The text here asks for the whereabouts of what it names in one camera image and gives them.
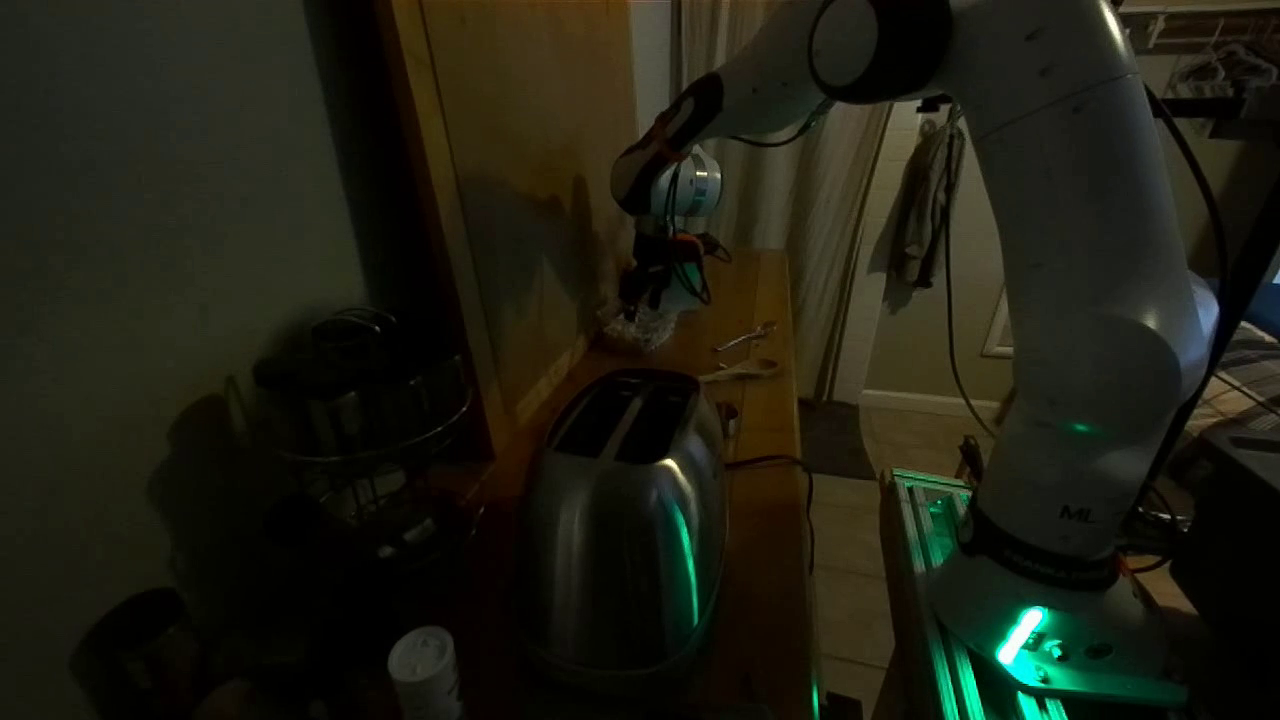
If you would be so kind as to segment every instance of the table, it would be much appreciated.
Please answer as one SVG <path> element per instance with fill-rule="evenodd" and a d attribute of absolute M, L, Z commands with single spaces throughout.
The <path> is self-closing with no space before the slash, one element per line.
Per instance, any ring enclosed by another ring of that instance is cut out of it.
<path fill-rule="evenodd" d="M 735 255 L 734 268 L 709 268 L 712 308 L 679 319 L 670 346 L 657 355 L 618 355 L 594 346 L 577 370 L 535 412 L 523 441 L 485 467 L 446 467 L 438 483 L 458 483 L 473 505 L 485 505 L 473 597 L 458 619 L 459 671 L 473 716 L 645 716 L 563 692 L 533 675 L 518 650 L 511 628 L 511 538 L 519 486 L 529 467 L 569 401 L 612 369 L 679 369 L 712 370 L 712 346 L 773 319 L 773 332 L 751 355 L 780 360 L 773 380 L 709 383 L 709 401 L 735 405 L 739 422 L 734 458 L 796 456 L 802 409 L 794 370 L 794 289 L 780 253 Z M 709 650 L 679 695 L 652 700 L 657 708 L 698 712 L 769 712 L 778 720 L 814 716 L 814 619 L 808 619 L 808 486 L 794 462 L 756 462 L 727 475 L 726 492 L 726 597 Z"/>

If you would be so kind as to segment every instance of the wooden panel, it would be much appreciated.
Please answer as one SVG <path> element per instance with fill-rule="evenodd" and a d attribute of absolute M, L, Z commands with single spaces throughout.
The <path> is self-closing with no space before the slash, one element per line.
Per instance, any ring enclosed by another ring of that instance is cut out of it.
<path fill-rule="evenodd" d="M 712 383 L 709 395 L 739 409 L 734 456 L 796 456 L 796 370 L 794 370 L 794 297 L 784 255 L 739 255 L 735 268 L 712 268 L 718 305 L 679 322 L 675 339 L 657 355 L 590 353 L 557 395 L 535 412 L 523 441 L 482 473 L 438 467 L 438 483 L 458 483 L 485 505 L 475 546 L 475 602 L 458 622 L 466 650 L 466 685 L 475 716 L 645 716 L 577 692 L 541 685 L 518 649 L 510 616 L 518 517 L 529 467 L 552 420 L 569 401 L 609 369 L 679 369 L 709 370 L 712 346 L 727 337 L 773 319 L 773 337 L 756 355 L 784 365 L 773 380 Z M 773 716 L 808 716 L 814 692 L 814 612 L 808 612 L 808 532 L 803 479 L 790 462 L 761 462 L 727 475 L 726 535 L 726 602 L 709 654 L 684 695 L 652 695 L 657 708 L 769 708 Z"/>
<path fill-rule="evenodd" d="M 627 5 L 383 5 L 475 375 L 487 412 L 523 422 L 586 353 L 627 253 L 609 196 L 637 137 Z"/>

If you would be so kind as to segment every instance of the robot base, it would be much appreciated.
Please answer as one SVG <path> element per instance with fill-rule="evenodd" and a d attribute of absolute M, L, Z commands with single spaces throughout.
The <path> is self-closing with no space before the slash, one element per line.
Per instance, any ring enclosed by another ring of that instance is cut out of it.
<path fill-rule="evenodd" d="M 895 497 L 944 716 L 1187 702 L 1161 612 L 1131 575 L 1106 593 L 1034 585 L 989 557 L 960 551 L 973 497 L 963 483 L 895 473 Z"/>

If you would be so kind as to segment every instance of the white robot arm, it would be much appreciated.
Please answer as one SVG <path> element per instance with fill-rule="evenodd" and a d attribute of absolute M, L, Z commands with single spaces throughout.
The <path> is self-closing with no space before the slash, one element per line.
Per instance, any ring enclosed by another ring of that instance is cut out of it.
<path fill-rule="evenodd" d="M 826 99 L 918 91 L 947 91 L 973 127 L 1017 332 L 1017 405 L 954 586 L 1009 597 L 994 575 L 1011 575 L 1017 597 L 1106 597 L 1121 525 L 1201 387 L 1216 328 L 1107 5 L 794 0 L 618 160 L 618 200 L 652 212 L 657 176 L 698 140 L 778 131 Z M 994 628 L 963 628 L 994 622 L 981 612 L 941 616 L 973 649 L 998 644 Z"/>

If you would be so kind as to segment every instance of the cabinet door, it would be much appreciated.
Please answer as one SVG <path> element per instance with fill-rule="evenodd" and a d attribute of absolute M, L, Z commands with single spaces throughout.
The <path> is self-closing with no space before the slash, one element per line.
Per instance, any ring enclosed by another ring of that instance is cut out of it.
<path fill-rule="evenodd" d="M 622 0 L 380 0 L 434 246 L 466 319 L 493 447 L 582 360 L 627 221 L 637 137 Z"/>

